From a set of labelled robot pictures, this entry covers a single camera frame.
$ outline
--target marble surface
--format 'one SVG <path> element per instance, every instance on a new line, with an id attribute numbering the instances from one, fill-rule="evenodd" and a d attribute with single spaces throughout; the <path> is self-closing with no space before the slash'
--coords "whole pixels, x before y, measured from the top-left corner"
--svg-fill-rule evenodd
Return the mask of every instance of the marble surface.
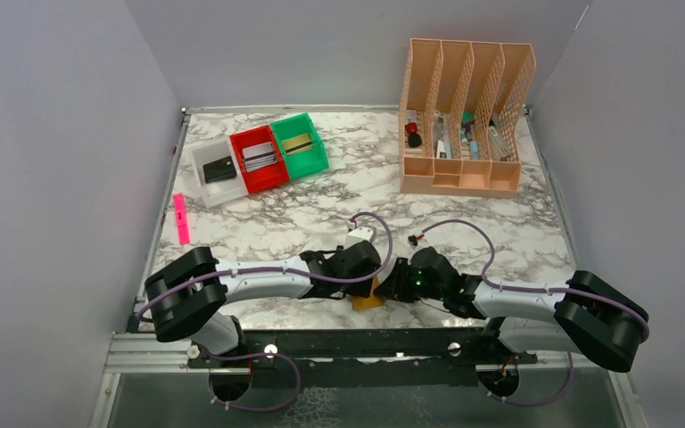
<path id="1" fill-rule="evenodd" d="M 406 237 L 445 218 L 475 222 L 498 249 L 489 275 L 508 280 L 550 282 L 574 269 L 561 235 L 540 160 L 526 120 L 516 127 L 524 164 L 513 200 L 399 193 L 395 112 L 310 113 L 324 140 L 329 169 L 265 192 L 206 209 L 197 188 L 189 147 L 229 136 L 297 113 L 195 114 L 177 168 L 173 193 L 186 198 L 191 243 L 180 245 L 171 203 L 158 242 L 153 271 L 195 246 L 208 245 L 218 259 L 272 260 L 341 244 L 351 214 L 373 211 L 387 220 L 393 255 L 409 254 Z M 476 274 L 489 251 L 482 237 L 461 225 L 438 227 L 427 236 L 459 272 Z M 380 234 L 376 248 L 384 256 Z M 475 325 L 423 303 L 388 301 L 356 312 L 347 300 L 249 300 L 226 305 L 243 328 L 402 328 Z"/>

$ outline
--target gray wall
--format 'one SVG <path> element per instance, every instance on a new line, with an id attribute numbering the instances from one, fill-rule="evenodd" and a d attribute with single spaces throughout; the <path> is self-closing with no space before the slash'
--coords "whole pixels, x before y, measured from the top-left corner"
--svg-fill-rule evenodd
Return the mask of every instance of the gray wall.
<path id="1" fill-rule="evenodd" d="M 178 104 L 121 0 L 0 2 L 0 427 L 87 426 Z"/>
<path id="2" fill-rule="evenodd" d="M 189 107 L 396 104 L 411 37 L 534 45 L 530 99 L 590 0 L 127 0 Z"/>
<path id="3" fill-rule="evenodd" d="M 596 0 L 532 117 L 582 267 L 650 313 L 648 420 L 685 426 L 685 2 Z"/>

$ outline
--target orange desk organizer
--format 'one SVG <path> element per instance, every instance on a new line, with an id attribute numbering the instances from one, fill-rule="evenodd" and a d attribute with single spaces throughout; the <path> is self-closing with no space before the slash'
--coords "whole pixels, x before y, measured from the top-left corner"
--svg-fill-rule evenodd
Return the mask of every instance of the orange desk organizer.
<path id="1" fill-rule="evenodd" d="M 531 45 L 413 38 L 400 96 L 400 191 L 512 198 L 521 161 L 516 123 L 532 83 L 536 60 Z M 408 147 L 406 111 L 417 112 L 421 150 Z M 447 116 L 450 149 L 456 159 L 434 158 L 432 126 L 436 111 Z M 472 135 L 480 159 L 461 154 L 460 121 L 474 115 Z M 511 149 L 507 161 L 492 160 L 487 135 L 492 115 Z"/>

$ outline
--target green bin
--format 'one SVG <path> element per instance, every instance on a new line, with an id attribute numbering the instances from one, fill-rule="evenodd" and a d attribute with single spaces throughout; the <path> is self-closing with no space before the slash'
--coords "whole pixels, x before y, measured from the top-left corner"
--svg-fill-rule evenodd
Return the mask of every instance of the green bin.
<path id="1" fill-rule="evenodd" d="M 270 124 L 276 144 L 279 146 L 282 157 L 285 159 L 285 166 L 290 179 L 306 177 L 321 170 L 329 168 L 329 161 L 326 159 L 324 143 L 319 138 L 317 129 L 308 113 L 303 113 L 291 118 L 278 120 Z M 311 140 L 310 150 L 298 153 L 285 152 L 284 140 L 296 136 L 308 134 Z"/>

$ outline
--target cable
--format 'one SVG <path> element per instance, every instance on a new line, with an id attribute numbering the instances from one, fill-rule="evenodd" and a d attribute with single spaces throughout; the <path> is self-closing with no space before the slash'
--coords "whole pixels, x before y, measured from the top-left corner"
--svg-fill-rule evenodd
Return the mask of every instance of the cable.
<path id="1" fill-rule="evenodd" d="M 444 313 L 446 313 L 446 314 L 449 314 L 449 313 L 450 313 L 449 310 L 440 309 L 440 308 L 437 308 L 436 306 L 432 306 L 432 305 L 430 305 L 429 303 L 427 303 L 427 302 L 426 302 L 425 300 L 423 300 L 423 299 L 422 299 L 422 300 L 417 300 L 417 301 L 421 302 L 421 304 L 426 305 L 426 306 L 428 306 L 428 307 L 430 307 L 430 308 L 432 308 L 432 309 L 434 309 L 434 310 L 439 310 L 440 312 L 444 312 Z"/>
<path id="2" fill-rule="evenodd" d="M 515 355 L 511 355 L 510 357 L 508 357 L 508 361 L 506 361 L 506 364 L 504 364 L 502 367 L 503 377 L 506 377 L 506 374 L 508 373 L 506 367 L 508 366 L 508 364 L 510 364 L 511 361 L 515 363 L 514 366 L 516 366 L 516 371 L 518 371 L 518 358 L 516 358 Z"/>
<path id="3" fill-rule="evenodd" d="M 607 305 L 610 305 L 616 309 L 622 310 L 623 312 L 626 312 L 627 314 L 631 315 L 634 319 L 637 320 L 637 323 L 639 323 L 640 327 L 642 328 L 642 342 L 646 341 L 649 337 L 649 325 L 648 322 L 645 318 L 643 318 L 640 314 L 637 313 L 634 309 L 631 309 L 627 307 L 626 305 L 623 305 L 622 303 L 619 303 L 615 300 L 608 299 L 606 297 L 598 296 L 597 294 L 593 294 L 591 292 L 583 292 L 581 290 L 576 290 L 573 288 L 563 288 L 563 287 L 553 287 L 553 288 L 528 288 L 528 287 L 517 287 L 513 285 L 503 285 L 503 284 L 498 284 L 493 282 L 487 277 L 487 269 L 490 268 L 490 265 L 492 264 L 493 261 L 495 261 L 495 245 L 492 244 L 492 240 L 490 237 L 477 225 L 474 223 L 461 220 L 459 218 L 449 218 L 447 220 L 442 220 L 438 221 L 437 223 L 434 223 L 431 226 L 427 226 L 424 230 L 422 230 L 422 234 L 425 234 L 426 232 L 429 232 L 430 230 L 434 229 L 437 226 L 442 226 L 446 225 L 448 223 L 459 223 L 461 225 L 466 225 L 471 228 L 473 228 L 476 232 L 479 233 L 484 238 L 484 241 L 487 242 L 487 244 L 490 247 L 490 258 L 487 260 L 487 263 L 484 264 L 484 267 L 482 267 L 482 280 L 487 283 L 490 287 L 496 289 L 496 290 L 508 290 L 511 292 L 538 292 L 538 293 L 547 293 L 547 292 L 562 292 L 562 293 L 568 293 L 568 294 L 575 294 L 577 296 L 582 296 L 587 299 L 592 299 L 595 301 L 599 301 L 601 303 L 605 303 Z"/>
<path id="4" fill-rule="evenodd" d="M 499 395 L 496 395 L 492 393 L 490 390 L 488 390 L 483 383 L 479 382 L 479 384 L 482 385 L 482 388 L 484 388 L 485 391 L 487 391 L 487 395 L 489 397 L 492 397 L 497 401 L 501 401 L 504 404 L 510 404 L 511 406 L 519 407 L 545 406 L 563 397 L 568 392 L 568 390 L 571 389 L 571 385 L 574 383 L 574 357 L 571 356 L 571 352 L 567 352 L 566 354 L 568 354 L 568 376 L 565 379 L 565 383 L 561 387 L 560 391 L 546 399 L 542 399 L 540 401 L 516 401 L 514 399 L 509 399 L 508 397 L 501 397 Z"/>
<path id="5" fill-rule="evenodd" d="M 280 410 L 282 408 L 285 408 L 287 406 L 290 406 L 295 399 L 298 398 L 299 395 L 301 395 L 301 371 L 298 369 L 298 366 L 295 364 L 295 361 L 293 361 L 292 358 L 284 355 L 284 354 L 275 354 L 275 353 L 268 353 L 268 352 L 256 352 L 254 354 L 246 354 L 246 355 L 239 355 L 237 357 L 221 357 L 219 355 L 209 353 L 209 358 L 216 359 L 218 361 L 240 361 L 242 359 L 250 359 L 250 358 L 257 358 L 257 357 L 277 357 L 281 358 L 288 363 L 290 363 L 290 367 L 293 368 L 293 371 L 295 372 L 295 389 L 293 390 L 293 394 L 290 396 L 289 399 L 286 399 L 285 401 L 275 405 L 275 406 L 269 406 L 269 407 L 254 407 L 254 406 L 245 406 L 245 404 L 237 404 L 233 403 L 232 401 L 222 401 L 221 399 L 217 398 L 217 395 L 214 393 L 214 389 L 212 388 L 211 381 L 209 381 L 209 393 L 211 394 L 211 404 L 214 403 L 219 403 L 222 406 L 225 407 L 225 409 L 230 409 L 230 408 L 237 408 L 239 410 L 245 410 L 248 412 L 260 412 L 260 413 L 268 413 L 268 412 L 275 412 L 277 410 Z"/>
<path id="6" fill-rule="evenodd" d="M 490 258 L 487 260 L 487 262 L 484 264 L 484 267 L 482 267 L 482 280 L 487 283 L 490 287 L 497 289 L 497 290 L 508 290 L 511 292 L 535 292 L 535 293 L 547 293 L 547 292 L 562 292 L 562 293 L 568 293 L 568 294 L 575 294 L 577 296 L 582 296 L 588 299 L 592 299 L 595 301 L 599 301 L 601 303 L 606 303 L 616 309 L 620 309 L 623 312 L 626 312 L 627 314 L 631 315 L 634 317 L 634 319 L 637 320 L 637 322 L 640 324 L 642 327 L 642 341 L 646 341 L 649 337 L 649 326 L 648 322 L 645 318 L 643 318 L 640 314 L 638 314 L 635 310 L 623 305 L 622 303 L 619 303 L 615 300 L 611 300 L 602 296 L 598 296 L 597 294 L 593 294 L 591 292 L 583 292 L 581 290 L 575 290 L 573 288 L 563 288 L 563 287 L 553 287 L 553 288 L 548 288 L 547 290 L 544 288 L 528 288 L 528 287 L 518 287 L 518 286 L 513 286 L 513 285 L 502 285 L 498 284 L 495 282 L 492 282 L 488 277 L 487 277 L 487 269 L 490 268 L 490 265 L 492 264 L 493 261 L 495 261 L 495 245 L 492 244 L 492 240 L 490 237 L 477 225 L 474 223 L 471 223 L 469 221 L 461 220 L 459 218 L 449 218 L 447 220 L 442 220 L 438 221 L 437 223 L 434 223 L 431 226 L 425 227 L 421 233 L 422 236 L 429 232 L 430 230 L 434 229 L 437 226 L 442 226 L 446 225 L 448 223 L 459 223 L 461 225 L 466 225 L 471 228 L 473 228 L 476 232 L 479 233 L 484 238 L 484 241 L 487 242 L 487 245 L 490 247 Z M 563 385 L 563 388 L 560 389 L 554 396 L 544 399 L 542 401 L 536 401 L 536 402 L 523 402 L 523 401 L 514 401 L 512 399 L 507 399 L 500 397 L 498 395 L 495 395 L 491 393 L 489 390 L 487 390 L 487 394 L 490 397 L 493 397 L 494 399 L 500 400 L 506 404 L 511 404 L 514 406 L 521 406 L 521 407 L 536 407 L 536 406 L 544 406 L 546 404 L 552 403 L 553 401 L 560 399 L 563 397 L 567 392 L 568 389 L 571 387 L 571 383 L 574 379 L 574 359 L 571 356 L 571 353 L 568 352 L 568 378 L 565 381 L 565 384 Z"/>
<path id="7" fill-rule="evenodd" d="M 311 272 L 306 272 L 303 270 L 296 269 L 294 267 L 280 267 L 280 266 L 263 266 L 263 267 L 244 267 L 241 269 L 236 269 L 235 271 L 233 270 L 218 270 L 216 272 L 211 272 L 206 275 L 201 275 L 197 276 L 195 278 L 192 278 L 188 281 L 183 282 L 182 284 L 178 284 L 170 289 L 168 289 L 166 292 L 163 292 L 162 294 L 159 294 L 152 300 L 150 300 L 148 303 L 144 304 L 140 310 L 137 311 L 136 317 L 138 320 L 146 322 L 146 323 L 152 323 L 153 320 L 147 317 L 144 317 L 144 313 L 146 310 L 158 305 L 162 300 L 168 298 L 172 294 L 176 292 L 181 292 L 187 287 L 190 287 L 191 285 L 198 284 L 202 281 L 206 281 L 207 279 L 212 279 L 216 278 L 219 276 L 228 276 L 228 275 L 241 275 L 241 274 L 257 274 L 259 272 L 283 272 L 283 273 L 288 273 L 288 274 L 295 274 L 299 276 L 306 276 L 307 278 L 311 279 L 317 279 L 321 281 L 327 281 L 330 283 L 336 283 L 336 284 L 356 284 L 360 283 L 361 281 L 366 281 L 368 279 L 372 279 L 375 276 L 377 276 L 384 268 L 387 267 L 387 264 L 390 262 L 390 257 L 392 256 L 392 232 L 390 231 L 390 228 L 387 226 L 387 223 L 384 222 L 384 219 L 377 216 L 373 212 L 368 212 L 368 211 L 361 211 L 353 217 L 351 217 L 351 222 L 353 222 L 354 225 L 357 225 L 358 223 L 356 222 L 356 218 L 359 218 L 361 216 L 368 216 L 373 218 L 374 220 L 378 221 L 381 225 L 382 228 L 384 229 L 384 233 L 387 235 L 387 256 L 384 257 L 384 262 L 372 273 L 366 275 L 366 276 L 361 276 L 358 278 L 351 278 L 351 279 L 341 279 L 341 278 L 332 278 L 331 276 L 323 276 L 319 274 L 314 274 Z"/>

